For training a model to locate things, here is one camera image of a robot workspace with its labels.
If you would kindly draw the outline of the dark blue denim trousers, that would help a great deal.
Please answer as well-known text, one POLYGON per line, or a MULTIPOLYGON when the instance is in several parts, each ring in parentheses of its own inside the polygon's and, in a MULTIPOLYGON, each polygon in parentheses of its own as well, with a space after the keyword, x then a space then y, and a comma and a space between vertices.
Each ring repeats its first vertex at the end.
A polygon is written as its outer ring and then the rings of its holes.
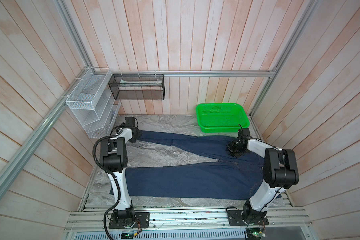
POLYGON ((249 152, 237 159, 229 154, 227 145, 233 137, 143 131, 140 140, 177 147, 199 157, 211 158, 213 162, 128 168, 126 181, 131 196, 247 200, 264 181, 262 157, 249 152))

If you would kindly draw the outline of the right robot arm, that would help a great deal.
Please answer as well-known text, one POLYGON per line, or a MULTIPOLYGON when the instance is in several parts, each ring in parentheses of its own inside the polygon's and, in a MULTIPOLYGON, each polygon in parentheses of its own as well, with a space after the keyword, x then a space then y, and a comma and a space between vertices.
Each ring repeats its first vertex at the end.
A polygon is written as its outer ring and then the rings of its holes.
POLYGON ((237 138, 228 144, 234 157, 252 152, 264 159, 263 182, 256 193, 246 201, 242 217, 246 225, 265 223, 269 205, 291 186, 299 182, 295 152, 281 149, 255 138, 237 138))

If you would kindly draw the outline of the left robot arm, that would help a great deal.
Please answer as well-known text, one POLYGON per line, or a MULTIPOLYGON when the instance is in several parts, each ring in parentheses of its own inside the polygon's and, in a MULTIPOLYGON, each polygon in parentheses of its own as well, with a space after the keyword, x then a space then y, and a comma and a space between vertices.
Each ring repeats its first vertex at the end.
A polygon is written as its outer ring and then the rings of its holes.
POLYGON ((130 228, 136 222, 135 210, 128 192, 126 168, 128 166, 127 142, 134 143, 141 136, 137 127, 117 127, 116 133, 97 140, 95 151, 100 145, 100 156, 93 153, 97 165, 108 175, 111 182, 115 203, 110 208, 111 223, 130 228))

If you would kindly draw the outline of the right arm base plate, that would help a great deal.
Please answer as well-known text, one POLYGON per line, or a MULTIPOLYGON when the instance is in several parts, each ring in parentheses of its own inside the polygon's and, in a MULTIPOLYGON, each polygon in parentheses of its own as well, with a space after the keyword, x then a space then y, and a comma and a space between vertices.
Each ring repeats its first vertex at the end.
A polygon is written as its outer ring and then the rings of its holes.
POLYGON ((267 226, 267 212, 226 209, 230 226, 267 226))

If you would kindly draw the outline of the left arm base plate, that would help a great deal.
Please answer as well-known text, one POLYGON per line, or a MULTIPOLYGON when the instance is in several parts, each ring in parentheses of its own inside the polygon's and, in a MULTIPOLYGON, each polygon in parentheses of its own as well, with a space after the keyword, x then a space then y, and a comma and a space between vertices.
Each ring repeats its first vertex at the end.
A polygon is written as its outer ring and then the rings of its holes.
POLYGON ((131 230, 131 229, 146 229, 149 227, 150 213, 148 212, 136 212, 134 217, 121 216, 120 214, 111 214, 110 223, 108 228, 111 230, 131 230))

